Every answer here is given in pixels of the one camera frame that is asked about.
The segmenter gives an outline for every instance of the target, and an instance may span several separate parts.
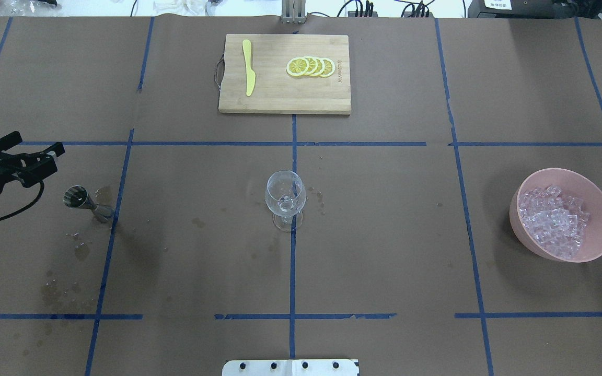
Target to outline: yellow knife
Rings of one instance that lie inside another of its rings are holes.
[[[246,58],[246,95],[251,96],[257,75],[252,70],[252,42],[250,40],[243,40],[243,56]]]

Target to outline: ice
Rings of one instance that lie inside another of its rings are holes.
[[[526,232],[550,254],[573,259],[582,246],[591,218],[584,200],[550,185],[525,191],[519,197],[519,216]]]

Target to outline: cutting board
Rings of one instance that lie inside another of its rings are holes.
[[[252,42],[252,69],[257,74],[251,96],[246,96],[245,39]],[[327,78],[287,74],[287,62],[305,55],[332,59],[334,74]],[[347,36],[227,34],[220,112],[346,115],[351,110]]]

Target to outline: pink bowl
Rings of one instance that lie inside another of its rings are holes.
[[[583,210],[592,215],[585,231],[585,241],[577,255],[570,260],[556,257],[540,247],[526,232],[519,217],[520,195],[536,187],[546,188],[550,185],[558,185],[563,193],[585,200]],[[561,262],[587,262],[602,256],[602,192],[592,181],[578,173],[566,169],[544,169],[531,174],[512,197],[510,218],[512,230],[519,241],[537,255]]]

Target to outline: jigger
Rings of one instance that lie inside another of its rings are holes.
[[[108,219],[112,219],[115,214],[112,207],[94,203],[88,190],[80,185],[74,185],[66,190],[62,200],[64,205],[72,209],[90,209],[94,217],[102,223],[108,222]]]

